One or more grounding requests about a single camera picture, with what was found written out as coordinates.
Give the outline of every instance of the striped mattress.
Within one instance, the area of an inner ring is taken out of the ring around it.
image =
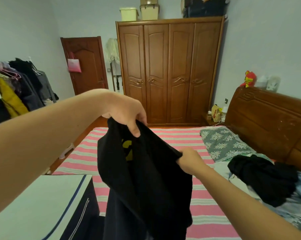
[[[53,173],[58,174],[91,174],[101,215],[105,215],[109,188],[97,170],[97,141],[108,128],[98,127],[92,130],[78,145],[69,157]],[[177,150],[181,147],[196,149],[206,164],[213,167],[214,161],[206,150],[200,130],[203,127],[190,129],[152,129],[161,139]],[[238,240],[240,239],[227,217],[213,200],[211,195],[193,177],[193,192],[190,203],[193,224],[187,229],[187,240]]]

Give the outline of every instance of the pink bag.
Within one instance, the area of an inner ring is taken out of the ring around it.
[[[74,59],[74,53],[70,53],[70,59],[67,59],[68,70],[70,72],[82,72],[80,60]]]

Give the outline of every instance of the wooden wardrobe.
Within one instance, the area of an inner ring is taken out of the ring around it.
[[[149,126],[196,126],[210,109],[224,17],[116,22],[124,93]]]

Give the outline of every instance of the gray floral pillow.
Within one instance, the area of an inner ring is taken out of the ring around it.
[[[223,162],[239,154],[255,152],[226,126],[206,127],[200,131],[200,135],[215,162]]]

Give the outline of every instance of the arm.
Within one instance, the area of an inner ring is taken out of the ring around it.
[[[95,89],[0,124],[0,212],[58,158],[99,116],[112,116],[140,136],[141,103]]]
[[[195,150],[181,152],[181,169],[201,181],[242,239],[301,240],[301,231],[220,176]]]

